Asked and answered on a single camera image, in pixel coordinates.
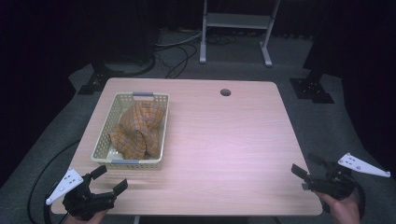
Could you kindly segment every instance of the hand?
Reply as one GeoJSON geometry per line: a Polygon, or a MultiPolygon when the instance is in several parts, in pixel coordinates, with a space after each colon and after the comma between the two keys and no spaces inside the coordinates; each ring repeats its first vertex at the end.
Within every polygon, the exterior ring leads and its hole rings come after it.
{"type": "Polygon", "coordinates": [[[95,213],[95,215],[93,215],[93,217],[88,221],[83,221],[80,220],[79,217],[72,217],[70,215],[67,215],[66,219],[64,220],[64,224],[99,224],[106,216],[107,211],[108,209],[95,213]]]}
{"type": "Polygon", "coordinates": [[[330,206],[334,224],[360,224],[358,200],[352,193],[343,200],[336,200],[332,196],[314,191],[318,197],[330,206]]]}

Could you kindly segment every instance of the gray carpet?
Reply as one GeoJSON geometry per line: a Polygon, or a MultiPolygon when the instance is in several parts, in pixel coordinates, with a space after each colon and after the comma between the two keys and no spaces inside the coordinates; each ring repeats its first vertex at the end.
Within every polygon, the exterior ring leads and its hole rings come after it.
{"type": "MultiPolygon", "coordinates": [[[[162,44],[175,43],[189,35],[162,31],[162,44]]],[[[207,46],[207,63],[199,64],[199,44],[197,52],[188,60],[185,70],[177,78],[188,79],[230,79],[272,81],[278,86],[290,121],[305,157],[314,152],[328,161],[337,161],[345,153],[381,167],[362,147],[344,106],[341,79],[325,75],[320,83],[335,104],[313,104],[310,100],[297,99],[289,78],[306,77],[309,71],[302,68],[305,57],[312,45],[311,40],[272,36],[269,52],[274,66],[264,65],[259,49],[258,37],[237,36],[235,43],[224,46],[207,46]]],[[[182,47],[193,53],[190,46],[182,47]]],[[[181,49],[168,49],[155,53],[155,67],[139,77],[165,78],[169,67],[177,65],[185,58],[181,49]]],[[[138,71],[143,66],[114,64],[114,69],[138,71]]],[[[86,67],[71,74],[70,80],[78,91],[92,75],[92,67],[86,67]]],[[[75,143],[84,133],[92,111],[100,97],[76,94],[73,100],[53,120],[41,137],[21,162],[8,182],[0,189],[0,223],[29,223],[27,203],[35,180],[44,167],[59,152],[66,148],[43,173],[30,201],[31,216],[37,223],[43,223],[42,206],[44,196],[50,186],[63,176],[78,146],[75,143]]],[[[309,171],[314,175],[324,175],[321,169],[307,161],[309,171]]],[[[353,173],[353,176],[366,191],[366,213],[362,223],[396,223],[396,182],[392,178],[353,173]]],[[[57,223],[62,216],[52,216],[57,223]]],[[[286,223],[332,223],[329,214],[317,217],[280,217],[286,223]]],[[[250,217],[251,224],[275,223],[270,217],[250,217]]],[[[104,223],[133,223],[133,217],[107,216],[104,223]]]]}

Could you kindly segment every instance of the basket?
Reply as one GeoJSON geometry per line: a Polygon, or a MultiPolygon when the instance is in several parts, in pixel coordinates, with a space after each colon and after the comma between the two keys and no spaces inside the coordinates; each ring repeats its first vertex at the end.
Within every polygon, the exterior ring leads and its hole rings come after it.
{"type": "Polygon", "coordinates": [[[169,95],[156,92],[120,92],[114,97],[113,103],[108,111],[106,122],[99,135],[95,149],[91,155],[93,161],[105,165],[108,169],[145,169],[160,170],[163,161],[163,142],[168,119],[169,95]],[[159,158],[147,158],[144,160],[124,160],[122,155],[111,144],[109,133],[119,123],[120,117],[130,106],[139,101],[154,101],[166,108],[159,130],[159,158]]]}

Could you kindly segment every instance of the table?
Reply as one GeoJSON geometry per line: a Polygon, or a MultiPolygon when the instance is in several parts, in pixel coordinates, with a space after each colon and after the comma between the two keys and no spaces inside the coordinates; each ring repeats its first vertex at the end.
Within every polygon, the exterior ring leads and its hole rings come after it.
{"type": "MultiPolygon", "coordinates": [[[[111,78],[92,113],[70,166],[80,175],[99,164],[91,154],[117,92],[170,95],[159,171],[108,170],[91,183],[111,191],[123,178],[129,188],[109,214],[160,216],[313,216],[318,197],[303,190],[293,163],[303,154],[272,82],[111,78]],[[230,96],[221,95],[226,89],[230,96]]],[[[62,200],[52,206],[64,214],[62,200]]]]}
{"type": "Polygon", "coordinates": [[[215,27],[233,27],[266,30],[263,39],[260,41],[260,49],[265,65],[272,67],[270,54],[267,45],[274,27],[277,10],[279,9],[280,0],[275,0],[271,15],[242,15],[228,13],[214,13],[207,11],[207,0],[204,1],[204,15],[202,21],[202,40],[200,47],[200,63],[206,63],[206,29],[210,26],[215,27]]]}

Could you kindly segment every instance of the metal stand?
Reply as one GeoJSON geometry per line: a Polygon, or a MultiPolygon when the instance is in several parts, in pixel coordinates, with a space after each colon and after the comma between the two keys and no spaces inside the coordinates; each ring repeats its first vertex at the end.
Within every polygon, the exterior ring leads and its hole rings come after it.
{"type": "Polygon", "coordinates": [[[307,78],[291,78],[290,82],[297,98],[312,100],[318,104],[334,104],[330,94],[326,93],[319,83],[322,76],[320,72],[311,71],[307,78]]]}
{"type": "Polygon", "coordinates": [[[226,13],[208,13],[207,0],[204,4],[204,16],[202,22],[202,41],[200,49],[200,63],[206,63],[206,28],[208,26],[233,27],[266,30],[263,41],[260,41],[262,56],[267,67],[272,66],[268,53],[267,44],[274,26],[275,17],[279,8],[280,0],[276,0],[273,12],[270,16],[237,15],[226,13]]]}

